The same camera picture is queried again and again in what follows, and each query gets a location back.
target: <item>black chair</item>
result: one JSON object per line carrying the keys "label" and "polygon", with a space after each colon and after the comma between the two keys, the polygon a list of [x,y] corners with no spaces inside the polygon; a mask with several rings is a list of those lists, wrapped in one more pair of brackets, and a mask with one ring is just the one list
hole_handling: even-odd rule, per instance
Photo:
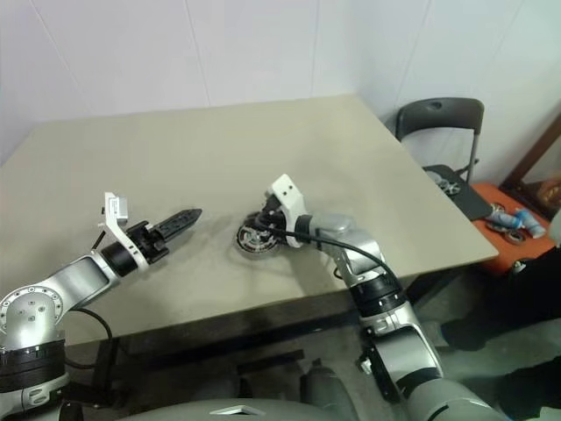
{"label": "black chair", "polygon": [[[457,187],[449,189],[447,194],[470,221],[482,219],[491,214],[493,209],[478,193],[469,186],[483,122],[483,103],[472,98],[431,98],[416,101],[402,107],[397,114],[395,137],[402,141],[412,132],[437,127],[451,127],[473,130],[472,151],[468,164],[460,170],[453,170],[445,165],[424,167],[427,172],[436,173],[448,185]],[[462,174],[467,172],[464,180]]]}

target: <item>robotic arm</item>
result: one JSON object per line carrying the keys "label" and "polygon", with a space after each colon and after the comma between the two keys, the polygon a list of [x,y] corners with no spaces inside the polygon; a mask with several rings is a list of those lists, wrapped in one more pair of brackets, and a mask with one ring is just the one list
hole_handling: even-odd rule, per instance
{"label": "robotic arm", "polygon": [[309,215],[303,195],[283,175],[266,193],[265,208],[238,232],[246,251],[256,243],[313,243],[336,263],[351,292],[363,327],[361,367],[373,373],[389,402],[404,401],[410,416],[423,421],[504,419],[470,390],[444,379],[437,353],[423,333],[378,243],[342,215]]}
{"label": "robotic arm", "polygon": [[[0,301],[0,419],[58,400],[69,382],[64,336],[58,330],[64,315],[115,288],[120,277],[147,270],[169,253],[166,243],[201,213],[183,210],[158,225],[143,221],[124,232],[126,199],[105,193],[103,231],[94,249],[43,282],[16,289]],[[105,233],[115,242],[98,252]]]}

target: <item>table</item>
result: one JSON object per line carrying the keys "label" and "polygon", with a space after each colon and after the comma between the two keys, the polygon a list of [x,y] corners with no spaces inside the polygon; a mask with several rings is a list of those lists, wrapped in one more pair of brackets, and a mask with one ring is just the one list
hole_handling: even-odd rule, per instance
{"label": "table", "polygon": [[[343,289],[311,248],[253,261],[234,246],[283,173],[309,211],[353,215],[400,277],[497,254],[356,96],[334,96],[38,126],[0,168],[0,295],[87,253],[104,191],[128,198],[131,224],[203,208],[169,256],[90,306],[116,335]],[[63,328],[70,345],[104,337],[80,314]]]}

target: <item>black wire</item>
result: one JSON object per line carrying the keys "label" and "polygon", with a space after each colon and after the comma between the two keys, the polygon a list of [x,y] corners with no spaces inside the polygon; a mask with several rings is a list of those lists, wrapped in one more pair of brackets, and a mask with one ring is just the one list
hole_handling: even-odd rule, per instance
{"label": "black wire", "polygon": [[92,250],[96,250],[97,246],[99,246],[99,243],[102,242],[103,237],[105,237],[105,231],[102,231],[101,234],[99,234],[99,237],[97,237],[96,242],[94,243],[94,245],[91,247]]}
{"label": "black wire", "polygon": [[390,269],[390,267],[386,263],[384,263],[381,259],[378,259],[373,254],[365,252],[361,248],[355,247],[352,244],[344,243],[343,241],[337,241],[335,239],[326,239],[324,237],[318,237],[318,236],[315,236],[315,235],[304,234],[303,232],[292,232],[292,231],[280,230],[278,228],[273,228],[273,227],[270,227],[269,225],[263,223],[259,219],[260,216],[261,216],[261,214],[259,214],[257,217],[255,217],[255,221],[254,221],[255,225],[260,230],[269,231],[270,233],[275,234],[277,236],[294,237],[295,239],[304,239],[306,241],[317,243],[318,245],[322,244],[322,243],[323,244],[329,244],[331,246],[346,248],[347,250],[351,250],[355,253],[362,254],[363,256],[372,260],[378,266],[383,268],[387,272],[387,274],[391,278],[393,278],[394,281],[398,282],[397,276],[395,275],[394,271],[392,269]]}
{"label": "black wire", "polygon": [[337,279],[343,279],[343,276],[341,276],[341,274],[339,274],[339,268],[335,267],[333,269],[333,276],[335,276]]}
{"label": "black wire", "polygon": [[[93,317],[95,320],[97,320],[102,326],[103,329],[105,329],[105,331],[107,332],[107,339],[108,340],[112,340],[113,339],[113,332],[111,331],[111,328],[109,326],[109,324],[97,313],[95,313],[92,310],[88,310],[88,309],[73,309],[71,311],[77,311],[79,313],[84,313],[87,314],[88,316]],[[79,362],[74,362],[72,360],[70,360],[68,357],[64,359],[64,363],[67,366],[70,366],[72,368],[77,368],[79,370],[91,370],[92,368],[96,368],[96,364],[81,364]]]}

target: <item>orange table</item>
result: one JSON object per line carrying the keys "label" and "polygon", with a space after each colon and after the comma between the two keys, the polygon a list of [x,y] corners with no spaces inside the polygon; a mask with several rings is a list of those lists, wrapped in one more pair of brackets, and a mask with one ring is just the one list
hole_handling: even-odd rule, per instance
{"label": "orange table", "polygon": [[[510,214],[514,214],[517,209],[524,207],[512,197],[504,194],[493,184],[480,183],[473,184],[472,187],[489,203],[502,204],[505,207],[506,212]],[[535,212],[532,212],[532,215],[534,215],[534,218],[536,218],[543,227],[549,229],[550,223],[547,220],[539,217]],[[536,258],[540,254],[547,252],[555,246],[548,236],[541,237],[540,239],[532,239],[526,231],[524,231],[526,241],[520,245],[514,245],[507,242],[500,233],[488,229],[486,227],[485,220],[474,221],[473,224],[489,240],[489,242],[493,244],[497,250],[499,250],[499,255],[497,257],[481,263],[481,266],[485,270],[494,275],[502,275],[506,273],[512,267],[514,262],[519,259]]]}

